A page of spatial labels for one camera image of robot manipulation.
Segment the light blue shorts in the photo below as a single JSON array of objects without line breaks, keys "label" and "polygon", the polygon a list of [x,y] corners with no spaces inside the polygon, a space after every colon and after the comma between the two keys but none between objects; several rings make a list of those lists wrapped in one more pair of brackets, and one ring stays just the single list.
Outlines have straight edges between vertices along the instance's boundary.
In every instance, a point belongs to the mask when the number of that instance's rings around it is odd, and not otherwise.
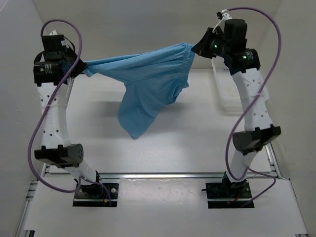
[{"label": "light blue shorts", "polygon": [[192,44],[179,43],[141,54],[92,60],[87,62],[84,74],[100,74],[124,84],[118,121],[131,138],[138,139],[158,113],[189,87],[195,58],[192,48]]}]

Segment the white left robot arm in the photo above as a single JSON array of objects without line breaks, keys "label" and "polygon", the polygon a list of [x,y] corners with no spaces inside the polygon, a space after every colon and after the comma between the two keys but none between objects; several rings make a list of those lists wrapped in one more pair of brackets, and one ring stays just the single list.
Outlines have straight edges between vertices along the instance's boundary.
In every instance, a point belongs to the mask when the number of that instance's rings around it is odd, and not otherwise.
[{"label": "white left robot arm", "polygon": [[86,64],[79,60],[67,79],[62,81],[77,58],[75,47],[68,46],[67,38],[55,31],[41,39],[44,50],[34,59],[33,73],[44,119],[41,146],[35,150],[35,158],[69,172],[76,181],[83,176],[87,193],[97,198],[102,195],[104,186],[98,182],[97,172],[84,161],[83,146],[71,142],[66,118],[74,78]]}]

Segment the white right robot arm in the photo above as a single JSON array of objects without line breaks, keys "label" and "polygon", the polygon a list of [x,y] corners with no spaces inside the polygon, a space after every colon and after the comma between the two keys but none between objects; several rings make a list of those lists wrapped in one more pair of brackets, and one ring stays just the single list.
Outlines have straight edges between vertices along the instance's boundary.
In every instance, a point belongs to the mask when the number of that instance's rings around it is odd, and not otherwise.
[{"label": "white right robot arm", "polygon": [[234,197],[240,190],[239,183],[246,177],[253,159],[262,148],[281,134],[268,114],[262,95],[264,80],[260,61],[255,49],[246,47],[247,24],[242,19],[228,19],[224,27],[208,28],[203,38],[192,51],[204,58],[221,57],[228,67],[239,93],[243,113],[244,130],[232,129],[228,144],[235,152],[231,161],[225,161],[227,182],[222,184],[222,193]]}]

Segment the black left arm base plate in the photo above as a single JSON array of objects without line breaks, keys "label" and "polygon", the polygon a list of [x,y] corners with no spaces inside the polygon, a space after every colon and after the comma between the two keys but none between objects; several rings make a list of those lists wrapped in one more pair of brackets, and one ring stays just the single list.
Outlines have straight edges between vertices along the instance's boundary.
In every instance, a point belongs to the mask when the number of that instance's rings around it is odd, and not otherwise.
[{"label": "black left arm base plate", "polygon": [[73,207],[117,207],[119,183],[104,183],[99,175],[94,182],[87,182],[83,177],[79,181]]}]

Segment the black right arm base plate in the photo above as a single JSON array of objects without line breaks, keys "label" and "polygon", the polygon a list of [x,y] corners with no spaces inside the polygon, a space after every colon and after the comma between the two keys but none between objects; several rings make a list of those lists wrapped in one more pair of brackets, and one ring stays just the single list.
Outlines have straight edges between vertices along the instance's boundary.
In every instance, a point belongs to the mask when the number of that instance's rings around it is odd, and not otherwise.
[{"label": "black right arm base plate", "polygon": [[231,183],[228,178],[221,182],[209,182],[201,190],[206,193],[208,209],[254,208],[249,183],[244,180]]}]

